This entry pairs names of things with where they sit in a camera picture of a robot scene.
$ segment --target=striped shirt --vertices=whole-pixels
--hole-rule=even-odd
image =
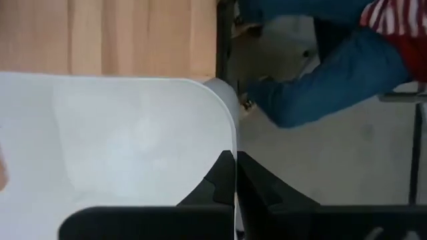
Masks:
[[[427,0],[376,0],[365,7],[360,24],[383,35],[413,78],[427,82]]]

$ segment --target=jeans leg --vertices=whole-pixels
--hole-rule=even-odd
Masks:
[[[355,26],[367,4],[374,0],[238,0],[248,23],[266,23],[280,15],[307,15],[335,24]]]
[[[363,28],[312,73],[292,82],[264,81],[249,98],[278,126],[296,127],[350,107],[410,79],[401,56],[383,37]]]

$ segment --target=concrete floor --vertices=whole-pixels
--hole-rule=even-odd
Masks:
[[[289,79],[314,43],[310,18],[277,20],[261,39],[234,40],[230,77]],[[240,149],[324,205],[407,204],[413,122],[413,104],[381,103],[376,97],[292,130],[277,129],[256,109],[240,123]],[[427,164],[421,168],[427,173]],[[427,185],[420,190],[425,203]]]

